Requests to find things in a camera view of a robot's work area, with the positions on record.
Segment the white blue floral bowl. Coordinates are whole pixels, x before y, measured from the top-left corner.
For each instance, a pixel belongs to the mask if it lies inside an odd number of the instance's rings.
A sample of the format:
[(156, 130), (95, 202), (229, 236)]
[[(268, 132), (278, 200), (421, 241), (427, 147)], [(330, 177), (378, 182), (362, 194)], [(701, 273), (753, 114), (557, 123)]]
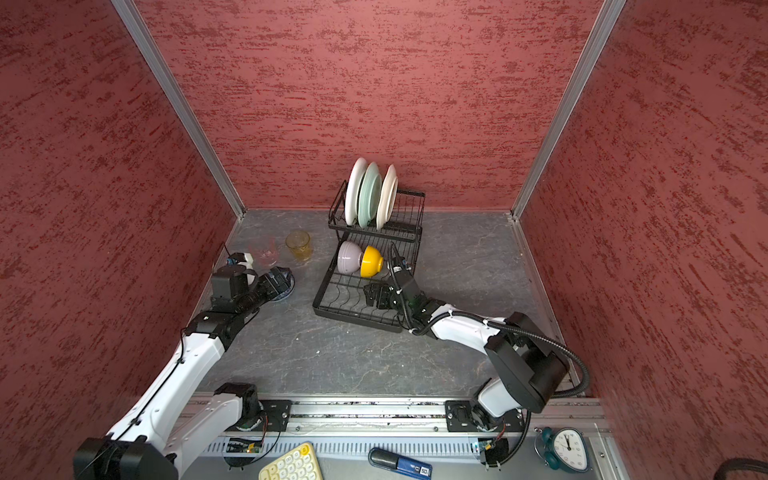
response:
[(266, 282), (271, 289), (269, 297), (273, 302), (278, 302), (287, 298), (295, 288), (293, 273), (286, 267), (272, 267), (266, 273)]

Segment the amber glass cup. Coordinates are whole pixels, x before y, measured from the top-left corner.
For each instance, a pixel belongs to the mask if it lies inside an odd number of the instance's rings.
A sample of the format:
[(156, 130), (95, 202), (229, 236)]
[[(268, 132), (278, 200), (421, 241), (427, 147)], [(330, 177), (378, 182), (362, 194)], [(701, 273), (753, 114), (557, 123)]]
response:
[(298, 262), (308, 261), (313, 254), (311, 236), (304, 230), (290, 232), (285, 239), (285, 245)]

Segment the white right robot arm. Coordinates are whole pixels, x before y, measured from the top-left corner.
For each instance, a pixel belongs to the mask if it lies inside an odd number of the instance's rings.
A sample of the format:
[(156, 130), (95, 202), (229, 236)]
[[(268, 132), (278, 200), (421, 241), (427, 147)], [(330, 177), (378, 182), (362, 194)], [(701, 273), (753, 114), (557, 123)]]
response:
[(363, 291), (367, 305), (397, 311), (411, 334), (452, 341), (488, 357), (497, 376), (456, 415), (480, 430), (494, 430), (510, 411), (540, 413), (549, 400), (578, 395), (589, 385), (584, 375), (582, 384), (560, 388), (575, 354), (520, 312), (493, 318), (458, 309), (427, 296), (404, 270), (397, 270), (387, 284), (375, 282)]

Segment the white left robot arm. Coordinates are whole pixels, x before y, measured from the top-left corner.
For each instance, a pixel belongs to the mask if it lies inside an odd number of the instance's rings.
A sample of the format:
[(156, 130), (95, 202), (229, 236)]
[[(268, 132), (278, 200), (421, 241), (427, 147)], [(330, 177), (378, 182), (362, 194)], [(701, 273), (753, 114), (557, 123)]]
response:
[(77, 479), (179, 479), (220, 434), (267, 432), (268, 416), (257, 389), (227, 382), (208, 405), (176, 424), (198, 385), (236, 335), (266, 303), (295, 287), (287, 268), (274, 267), (222, 311), (200, 313), (183, 329), (177, 350), (134, 406), (100, 438), (88, 438), (73, 457)]

